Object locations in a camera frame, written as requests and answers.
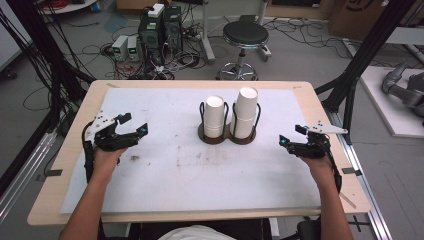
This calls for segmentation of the person's left hand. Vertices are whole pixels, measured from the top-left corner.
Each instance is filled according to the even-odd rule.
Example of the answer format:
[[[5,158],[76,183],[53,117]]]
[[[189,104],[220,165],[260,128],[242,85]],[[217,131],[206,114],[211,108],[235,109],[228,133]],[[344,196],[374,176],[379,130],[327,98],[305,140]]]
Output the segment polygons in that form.
[[[96,182],[108,183],[118,165],[118,159],[126,151],[126,148],[112,152],[104,151],[100,148],[95,150],[94,170],[92,179]]]

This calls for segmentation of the person's white clothing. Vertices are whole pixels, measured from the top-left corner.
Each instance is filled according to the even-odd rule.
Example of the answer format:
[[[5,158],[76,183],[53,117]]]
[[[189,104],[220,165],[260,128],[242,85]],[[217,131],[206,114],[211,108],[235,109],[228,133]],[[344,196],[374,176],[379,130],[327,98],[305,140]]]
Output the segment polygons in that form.
[[[210,227],[193,225],[171,230],[158,240],[235,240]]]

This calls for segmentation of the black round stool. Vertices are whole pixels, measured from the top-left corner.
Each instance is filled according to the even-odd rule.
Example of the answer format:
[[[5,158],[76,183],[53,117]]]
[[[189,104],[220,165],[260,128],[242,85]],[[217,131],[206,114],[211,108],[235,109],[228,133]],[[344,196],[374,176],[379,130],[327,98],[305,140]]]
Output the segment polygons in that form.
[[[216,74],[216,80],[224,80],[231,76],[232,80],[258,80],[254,67],[245,61],[247,50],[262,49],[269,39],[268,31],[261,25],[251,21],[234,21],[223,28],[223,39],[230,45],[239,48],[236,62],[226,63]]]

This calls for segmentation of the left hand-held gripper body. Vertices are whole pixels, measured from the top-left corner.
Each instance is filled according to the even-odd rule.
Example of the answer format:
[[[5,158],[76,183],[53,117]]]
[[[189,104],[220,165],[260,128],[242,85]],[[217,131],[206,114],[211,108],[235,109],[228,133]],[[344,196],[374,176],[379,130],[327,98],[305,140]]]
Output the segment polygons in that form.
[[[89,122],[82,132],[82,145],[84,150],[93,150],[95,147],[112,152],[129,148],[138,144],[138,138],[131,137],[131,133],[118,134],[115,117],[110,117],[103,110]]]

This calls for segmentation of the stack of white paper cups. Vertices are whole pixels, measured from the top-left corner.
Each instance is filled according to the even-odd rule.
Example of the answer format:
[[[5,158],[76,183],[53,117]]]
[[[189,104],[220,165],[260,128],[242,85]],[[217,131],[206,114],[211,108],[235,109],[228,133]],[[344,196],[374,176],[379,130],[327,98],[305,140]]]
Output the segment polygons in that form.
[[[230,133],[237,139],[247,138],[253,128],[256,117],[258,91],[253,87],[240,89],[232,107],[233,114],[230,123]]]
[[[209,96],[204,109],[204,134],[209,138],[217,138],[222,134],[223,126],[224,100],[218,95]]]

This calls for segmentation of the grey power supply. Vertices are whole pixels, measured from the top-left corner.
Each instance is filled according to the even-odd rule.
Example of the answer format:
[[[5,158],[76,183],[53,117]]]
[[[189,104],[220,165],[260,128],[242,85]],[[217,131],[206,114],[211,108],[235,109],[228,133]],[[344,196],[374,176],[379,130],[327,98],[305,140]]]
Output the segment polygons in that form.
[[[128,37],[128,55],[131,61],[139,61],[140,60],[140,45],[138,42],[137,36],[129,36]]]
[[[126,35],[119,36],[112,44],[114,57],[117,61],[124,61],[128,56],[128,37]]]

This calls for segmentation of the black computer tower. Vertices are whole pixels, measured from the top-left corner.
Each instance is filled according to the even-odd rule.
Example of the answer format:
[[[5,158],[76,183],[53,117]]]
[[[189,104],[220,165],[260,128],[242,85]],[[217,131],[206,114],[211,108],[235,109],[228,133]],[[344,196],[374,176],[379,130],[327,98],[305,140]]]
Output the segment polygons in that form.
[[[164,10],[164,26],[168,48],[177,53],[182,49],[181,7],[167,6]]]
[[[145,62],[151,65],[162,65],[162,47],[164,44],[164,25],[161,17],[141,17],[138,33],[143,49]]]

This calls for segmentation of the white floor platform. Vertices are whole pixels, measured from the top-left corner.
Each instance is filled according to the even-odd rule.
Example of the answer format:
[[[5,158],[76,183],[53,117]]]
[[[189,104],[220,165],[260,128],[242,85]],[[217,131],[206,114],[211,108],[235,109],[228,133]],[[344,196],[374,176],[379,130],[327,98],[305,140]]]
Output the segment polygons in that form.
[[[424,118],[381,90],[383,79],[390,71],[392,68],[370,66],[362,74],[361,83],[393,136],[424,139]]]

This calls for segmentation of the grey metal stand leg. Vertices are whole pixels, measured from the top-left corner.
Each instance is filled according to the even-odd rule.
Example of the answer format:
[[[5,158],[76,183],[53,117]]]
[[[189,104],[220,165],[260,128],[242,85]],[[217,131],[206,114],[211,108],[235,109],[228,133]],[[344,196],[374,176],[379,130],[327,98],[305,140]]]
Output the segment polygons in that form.
[[[215,62],[216,58],[208,37],[208,4],[209,0],[202,0],[202,31],[200,32],[200,37],[207,63],[212,64]]]

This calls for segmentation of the white table mat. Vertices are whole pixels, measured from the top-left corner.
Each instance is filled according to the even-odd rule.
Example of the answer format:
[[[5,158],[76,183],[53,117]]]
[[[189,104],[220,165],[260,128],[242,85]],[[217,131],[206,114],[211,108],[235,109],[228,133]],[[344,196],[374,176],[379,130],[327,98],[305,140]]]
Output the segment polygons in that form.
[[[114,88],[102,110],[129,113],[120,133],[147,125],[148,134],[121,157],[108,185],[106,213],[316,209],[319,194],[308,167],[279,144],[304,142],[304,118],[291,90],[261,89],[255,139],[209,145],[197,134],[199,106],[210,89]]]

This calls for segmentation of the person's right hand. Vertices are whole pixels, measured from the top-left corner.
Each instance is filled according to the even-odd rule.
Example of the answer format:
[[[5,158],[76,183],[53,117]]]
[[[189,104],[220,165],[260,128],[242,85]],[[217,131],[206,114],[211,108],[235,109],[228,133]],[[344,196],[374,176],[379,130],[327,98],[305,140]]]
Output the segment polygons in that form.
[[[334,183],[333,168],[327,156],[320,159],[301,157],[309,167],[310,173],[319,187],[330,186]]]

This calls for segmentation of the aluminium rail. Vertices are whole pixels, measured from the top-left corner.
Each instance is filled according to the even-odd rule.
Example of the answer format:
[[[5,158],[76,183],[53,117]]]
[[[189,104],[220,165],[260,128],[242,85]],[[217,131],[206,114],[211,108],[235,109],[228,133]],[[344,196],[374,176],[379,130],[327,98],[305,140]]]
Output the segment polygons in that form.
[[[57,133],[45,133],[30,148],[30,152],[23,157],[23,165],[0,197],[0,225],[16,204],[31,178],[34,176],[57,139]]]
[[[344,134],[336,134],[331,140],[334,159],[343,176],[341,197],[347,214],[354,216],[364,215],[365,225],[370,226],[375,240],[393,240],[386,221],[379,209],[366,175],[354,147],[348,143]],[[344,174],[342,168],[353,167],[361,170],[363,175]]]

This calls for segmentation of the black frame post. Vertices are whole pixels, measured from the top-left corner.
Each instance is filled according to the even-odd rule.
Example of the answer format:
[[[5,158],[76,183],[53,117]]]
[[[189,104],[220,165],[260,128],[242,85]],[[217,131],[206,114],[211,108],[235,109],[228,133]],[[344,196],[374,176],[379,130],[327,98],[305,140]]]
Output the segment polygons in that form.
[[[34,0],[6,0],[6,2],[29,34],[37,49],[51,65],[52,95],[59,96],[59,90],[63,87],[70,100],[83,99],[86,95],[86,90],[80,85],[79,80],[91,84],[94,78],[78,70],[65,59],[48,30],[43,17],[39,14]]]
[[[346,101],[346,110],[353,108],[356,85],[360,76],[415,1],[389,0],[344,72],[338,78],[315,89],[317,94],[331,90],[328,98],[322,102],[325,109],[337,112],[343,101]]]

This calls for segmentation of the white box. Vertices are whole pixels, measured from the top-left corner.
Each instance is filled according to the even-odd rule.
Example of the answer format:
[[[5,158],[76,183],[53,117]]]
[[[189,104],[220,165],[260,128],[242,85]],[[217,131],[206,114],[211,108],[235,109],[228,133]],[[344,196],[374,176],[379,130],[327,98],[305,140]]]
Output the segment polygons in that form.
[[[158,18],[163,12],[164,8],[164,4],[156,3],[153,5],[152,9],[148,11],[148,16]]]

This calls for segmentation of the large cardboard box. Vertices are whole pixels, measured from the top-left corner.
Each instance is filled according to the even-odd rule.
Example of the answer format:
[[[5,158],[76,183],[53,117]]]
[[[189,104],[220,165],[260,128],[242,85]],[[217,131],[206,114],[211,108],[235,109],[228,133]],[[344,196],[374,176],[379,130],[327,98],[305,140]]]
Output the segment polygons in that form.
[[[391,0],[335,0],[328,21],[330,35],[364,40]]]

